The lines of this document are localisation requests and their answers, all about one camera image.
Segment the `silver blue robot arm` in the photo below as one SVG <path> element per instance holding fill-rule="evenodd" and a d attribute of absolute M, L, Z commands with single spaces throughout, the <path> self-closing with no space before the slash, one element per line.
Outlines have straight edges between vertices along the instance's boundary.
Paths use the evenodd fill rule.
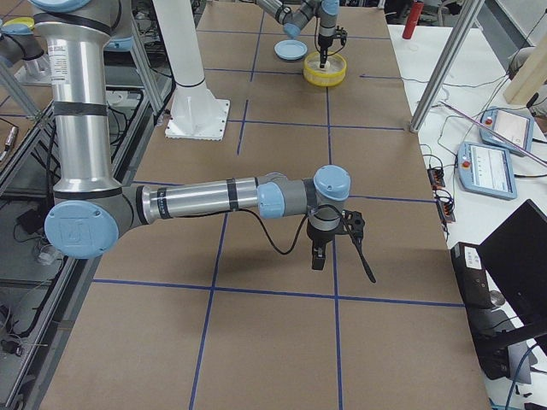
<path fill-rule="evenodd" d="M 344 202 L 350 175 L 342 167 L 321 167 L 312 179 L 289 180 L 279 173 L 246 179 L 160 187 L 124 187 L 112 171 L 103 52 L 115 37 L 131 35 L 131 1 L 29 1 L 50 58 L 53 115 L 61 178 L 44 229 L 64 255 L 93 259 L 109 251 L 127 231 L 156 220 L 198 218 L 256 207 L 257 217 L 304 215 L 312 241 L 312 269 L 322 270 L 326 245 L 349 234 L 359 252 L 361 239 L 349 228 Z M 336 37 L 337 1 L 302 1 L 293 13 L 281 1 L 256 1 L 290 35 L 309 21 L 320 22 L 321 63 Z M 174 101 L 167 132 L 171 138 L 220 140 L 230 108 L 215 98 L 203 72 L 191 1 L 153 1 L 172 68 Z"/>
<path fill-rule="evenodd" d="M 321 69 L 326 65 L 329 49 L 335 39 L 340 40 L 342 47 L 345 46 L 347 34 L 337 24 L 339 1 L 301 1 L 296 11 L 277 0 L 257 0 L 255 4 L 272 16 L 283 27 L 284 33 L 289 38 L 296 38 L 307 24 L 316 18 L 319 30 L 315 42 L 319 47 Z"/>

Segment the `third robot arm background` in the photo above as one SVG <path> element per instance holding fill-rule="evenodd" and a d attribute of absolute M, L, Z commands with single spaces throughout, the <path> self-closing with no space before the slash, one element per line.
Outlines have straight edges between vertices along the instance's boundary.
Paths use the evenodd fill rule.
<path fill-rule="evenodd" d="M 50 74 L 47 55 L 32 29 L 24 23 L 6 25 L 1 21 L 1 63 L 12 68 L 19 62 L 23 62 L 26 73 L 33 79 Z"/>

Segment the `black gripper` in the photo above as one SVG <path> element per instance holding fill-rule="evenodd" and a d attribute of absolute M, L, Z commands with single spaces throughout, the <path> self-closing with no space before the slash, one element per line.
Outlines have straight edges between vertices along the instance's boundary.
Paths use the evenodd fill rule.
<path fill-rule="evenodd" d="M 320 47 L 319 65 L 328 62 L 328 49 L 332 46 L 332 36 L 318 36 L 318 45 Z"/>
<path fill-rule="evenodd" d="M 337 233 L 340 233 L 343 223 L 340 218 L 333 220 L 322 220 L 310 216 L 307 223 L 307 236 L 312 241 L 312 263 L 313 270 L 323 270 L 325 266 L 325 248 Z"/>

